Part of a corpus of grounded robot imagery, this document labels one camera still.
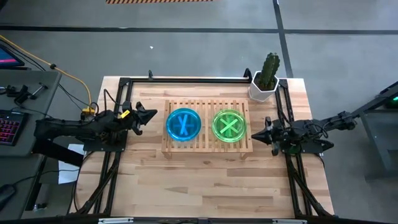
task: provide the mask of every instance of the white pot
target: white pot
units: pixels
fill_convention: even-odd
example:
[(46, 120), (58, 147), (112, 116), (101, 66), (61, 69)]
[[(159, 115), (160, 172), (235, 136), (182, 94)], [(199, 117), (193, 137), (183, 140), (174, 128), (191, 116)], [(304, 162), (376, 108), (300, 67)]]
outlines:
[(261, 71), (256, 71), (256, 74), (254, 74), (253, 80), (251, 80), (250, 87), (249, 87), (249, 97), (250, 97), (250, 99), (252, 99), (256, 102), (263, 103), (268, 99), (268, 97), (272, 96), (275, 93), (275, 91), (279, 85), (279, 79), (277, 77), (275, 77), (276, 82), (275, 82), (275, 88), (273, 90), (261, 91), (257, 87), (257, 85), (254, 84), (254, 79), (256, 78), (256, 75), (260, 72)]

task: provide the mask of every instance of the yellow label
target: yellow label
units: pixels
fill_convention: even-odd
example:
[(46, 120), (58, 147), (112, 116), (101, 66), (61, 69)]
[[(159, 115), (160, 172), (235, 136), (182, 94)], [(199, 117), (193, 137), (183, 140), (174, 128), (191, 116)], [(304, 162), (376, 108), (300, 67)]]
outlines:
[(127, 116), (130, 113), (129, 110), (126, 110), (122, 115), (120, 115), (120, 117), (124, 118), (125, 116)]

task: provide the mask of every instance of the wooden tabletop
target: wooden tabletop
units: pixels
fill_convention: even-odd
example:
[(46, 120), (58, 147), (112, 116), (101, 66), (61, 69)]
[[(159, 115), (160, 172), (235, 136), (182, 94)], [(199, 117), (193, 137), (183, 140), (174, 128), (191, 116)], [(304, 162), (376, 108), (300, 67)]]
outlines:
[[(98, 100), (100, 110), (104, 109), (103, 89), (116, 96), (119, 78), (104, 77)], [(311, 119), (304, 80), (288, 79), (288, 83), (295, 119)], [(134, 84), (133, 105), (140, 101), (146, 109), (157, 109), (158, 113), (147, 126), (141, 127), (144, 132), (142, 136), (129, 132), (126, 151), (122, 153), (119, 166), (112, 216), (294, 217), (285, 158), (281, 153), (272, 156), (271, 147), (264, 143), (253, 141), (254, 153), (245, 161), (239, 159), (237, 154), (227, 153), (181, 153), (167, 160), (160, 152), (165, 100), (215, 98), (248, 99), (248, 85)], [(113, 105), (108, 99), (108, 108), (113, 109)], [(275, 97), (265, 103), (249, 100), (249, 111), (251, 131), (256, 133), (264, 128), (266, 116), (277, 119)], [(81, 169), (76, 196), (80, 206), (98, 185), (103, 156), (103, 152), (94, 153)], [(303, 164), (308, 187), (324, 208), (333, 213), (322, 162), (314, 155), (304, 154)], [(299, 190), (298, 196), (304, 212)]]

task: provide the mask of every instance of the potted cactus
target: potted cactus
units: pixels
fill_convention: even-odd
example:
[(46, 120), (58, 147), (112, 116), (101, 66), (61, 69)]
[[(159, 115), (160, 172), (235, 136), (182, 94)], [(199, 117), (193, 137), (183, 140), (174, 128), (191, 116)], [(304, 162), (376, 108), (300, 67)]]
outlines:
[(269, 53), (261, 71), (256, 71), (249, 87), (250, 99), (264, 102), (275, 93), (279, 79), (275, 76), (280, 60), (276, 53)]

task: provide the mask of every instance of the gray floor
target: gray floor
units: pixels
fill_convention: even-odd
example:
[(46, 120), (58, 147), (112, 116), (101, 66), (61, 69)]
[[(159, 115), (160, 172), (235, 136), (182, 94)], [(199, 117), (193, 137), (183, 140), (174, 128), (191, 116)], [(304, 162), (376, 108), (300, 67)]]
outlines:
[[(394, 0), (279, 2), (286, 29), (398, 29), (398, 2)], [(105, 5), (100, 0), (12, 0), (0, 13), (0, 22), (32, 26), (277, 28), (272, 0), (128, 6)], [(105, 75), (146, 75), (151, 69), (155, 75), (240, 77), (246, 67), (259, 70), (267, 53), (282, 54), (278, 34), (1, 34), (83, 79), (94, 100)], [(286, 35), (286, 39), (294, 77), (305, 79), (314, 118), (352, 111), (397, 81), (398, 35)], [(286, 77), (284, 66), (278, 76)], [(62, 84), (74, 95), (86, 98), (75, 81), (63, 78)], [(57, 92), (51, 115), (77, 119), (78, 112), (62, 92)], [(325, 153), (325, 164), (335, 213), (344, 218), (397, 223), (398, 180), (364, 179), (380, 168), (380, 162), (361, 123), (354, 131), (331, 132), (330, 140), (335, 147)], [(62, 213), (68, 203), (67, 198), (58, 199), (60, 202), (53, 203), (53, 215)]]

